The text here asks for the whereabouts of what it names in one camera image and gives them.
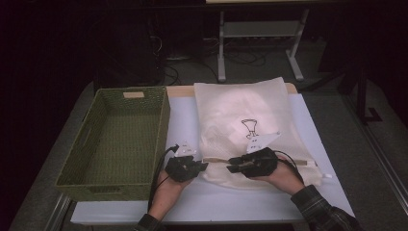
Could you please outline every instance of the logo on bag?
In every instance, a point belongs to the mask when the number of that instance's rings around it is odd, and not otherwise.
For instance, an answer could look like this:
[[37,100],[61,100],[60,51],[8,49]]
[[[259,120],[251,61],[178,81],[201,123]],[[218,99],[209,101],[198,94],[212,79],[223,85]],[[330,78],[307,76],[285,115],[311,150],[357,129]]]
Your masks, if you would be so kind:
[[249,119],[244,119],[242,120],[243,125],[245,125],[245,127],[248,129],[249,134],[246,135],[246,137],[251,140],[251,138],[253,137],[257,137],[258,134],[256,134],[255,132],[255,127],[256,124],[258,123],[258,121],[256,119],[253,118],[249,118]]

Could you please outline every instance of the gray carpet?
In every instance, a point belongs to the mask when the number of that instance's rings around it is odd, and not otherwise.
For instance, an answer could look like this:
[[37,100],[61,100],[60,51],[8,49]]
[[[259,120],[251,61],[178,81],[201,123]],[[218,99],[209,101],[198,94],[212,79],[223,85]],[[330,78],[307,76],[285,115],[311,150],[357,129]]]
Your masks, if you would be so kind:
[[[284,53],[285,42],[272,45],[266,50],[257,50],[253,54],[232,49],[230,57],[235,61],[237,57],[250,60],[254,54],[257,57],[265,55],[266,61],[262,64],[261,59],[257,61],[260,66],[253,66],[226,60],[226,84],[254,83],[282,76],[286,82],[295,83],[298,88],[308,86],[328,74],[317,72],[323,49],[322,41],[316,43],[304,41],[300,44],[297,59],[305,76],[305,81],[302,83],[296,82],[293,77]],[[200,62],[168,64],[178,71],[183,85],[191,85],[195,82],[216,82],[216,76],[213,73],[213,71],[217,72],[216,55]],[[170,68],[167,68],[166,72],[174,74]],[[349,109],[348,99],[334,91],[339,81],[334,80],[316,92],[307,92],[303,95],[349,203],[356,218],[366,230],[407,230],[408,217],[399,205],[364,134],[364,129]],[[171,82],[173,82],[171,78],[165,79],[166,84]],[[11,230],[43,230],[46,226],[58,198],[58,192],[54,189],[55,179],[90,105],[92,93],[92,85],[89,85],[78,99],[37,181],[15,217]],[[378,138],[378,143],[395,167],[397,174],[403,182],[408,182],[408,169],[405,167],[408,158],[406,127],[388,106],[379,87],[372,83],[369,83],[368,106],[374,107],[383,118],[382,122],[370,123],[369,128]],[[90,227],[69,222],[74,206],[74,203],[71,204],[64,218],[62,230],[90,230]],[[93,230],[129,229],[130,226],[93,227]]]

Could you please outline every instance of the drawstring bag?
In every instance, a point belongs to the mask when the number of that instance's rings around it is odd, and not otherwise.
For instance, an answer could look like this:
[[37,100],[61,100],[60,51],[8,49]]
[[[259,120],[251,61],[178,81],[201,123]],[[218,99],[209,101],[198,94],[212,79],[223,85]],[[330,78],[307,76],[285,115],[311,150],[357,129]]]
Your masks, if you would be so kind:
[[227,160],[246,154],[251,138],[279,134],[268,147],[287,153],[296,162],[305,185],[320,185],[322,175],[293,123],[288,91],[282,78],[242,85],[194,84],[198,109],[199,151],[209,160],[202,176],[224,187],[259,190],[266,182],[230,173]]

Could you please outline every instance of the floor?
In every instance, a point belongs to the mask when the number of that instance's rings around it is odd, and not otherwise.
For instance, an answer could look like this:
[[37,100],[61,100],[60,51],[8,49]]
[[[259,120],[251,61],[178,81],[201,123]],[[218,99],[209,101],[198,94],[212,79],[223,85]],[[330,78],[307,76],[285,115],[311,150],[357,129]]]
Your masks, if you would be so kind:
[[[217,41],[206,41],[208,54],[202,59],[187,59],[184,54],[172,56],[166,63],[164,84],[191,85],[197,82],[217,82]],[[248,41],[231,40],[226,48],[225,84],[255,83],[282,76],[298,89],[307,87],[330,73],[318,73],[319,61],[325,42],[302,41],[296,58],[305,80],[297,82],[286,59],[285,49],[289,40],[254,39],[250,46],[242,48]],[[400,205],[392,182],[384,170],[378,152],[385,153],[401,182],[408,182],[408,131],[390,108],[381,89],[369,82],[367,106],[373,107],[381,116],[381,122],[363,126],[354,114],[355,92],[350,96],[336,92],[341,79],[335,79],[314,92],[302,92],[312,118],[318,128],[323,145],[341,180],[344,192],[356,218],[366,230],[407,230],[407,211]],[[92,98],[92,85],[84,90],[72,111],[71,117],[60,134],[55,147],[44,164],[32,190],[27,195],[11,230],[131,230],[131,226],[83,226],[69,222],[75,202],[69,204],[68,212],[62,216],[62,226],[49,228],[58,192],[54,184],[63,156],[75,138],[78,127],[69,127],[69,121],[83,118]],[[369,135],[376,138],[372,145]],[[304,225],[292,230],[308,230]]]

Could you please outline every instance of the green basket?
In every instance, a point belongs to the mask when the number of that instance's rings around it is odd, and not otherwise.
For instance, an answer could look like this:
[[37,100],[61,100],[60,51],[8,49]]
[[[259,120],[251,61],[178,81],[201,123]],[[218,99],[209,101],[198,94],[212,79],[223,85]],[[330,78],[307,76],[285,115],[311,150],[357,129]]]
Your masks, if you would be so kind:
[[165,87],[99,90],[57,189],[76,201],[147,200],[169,115]]

